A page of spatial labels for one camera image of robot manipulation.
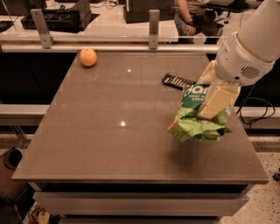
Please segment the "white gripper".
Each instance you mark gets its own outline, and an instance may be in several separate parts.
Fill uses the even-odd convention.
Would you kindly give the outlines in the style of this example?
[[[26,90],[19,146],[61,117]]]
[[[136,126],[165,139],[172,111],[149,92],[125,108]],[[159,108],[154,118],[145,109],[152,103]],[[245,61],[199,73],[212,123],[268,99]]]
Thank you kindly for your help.
[[[274,64],[274,61],[255,56],[240,41],[237,32],[231,34],[217,52],[216,59],[209,62],[197,80],[198,84],[211,84],[205,100],[199,107],[197,117],[211,120],[222,110],[234,105],[239,96],[238,84],[214,83],[217,76],[224,81],[250,86],[267,74]]]

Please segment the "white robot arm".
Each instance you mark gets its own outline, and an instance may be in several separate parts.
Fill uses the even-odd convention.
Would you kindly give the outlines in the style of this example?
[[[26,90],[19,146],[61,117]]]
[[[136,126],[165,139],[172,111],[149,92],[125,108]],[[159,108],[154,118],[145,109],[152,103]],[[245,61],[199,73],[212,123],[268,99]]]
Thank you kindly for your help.
[[[210,120],[235,103],[240,87],[267,74],[280,56],[280,0],[264,0],[220,46],[197,82],[209,89],[197,117]]]

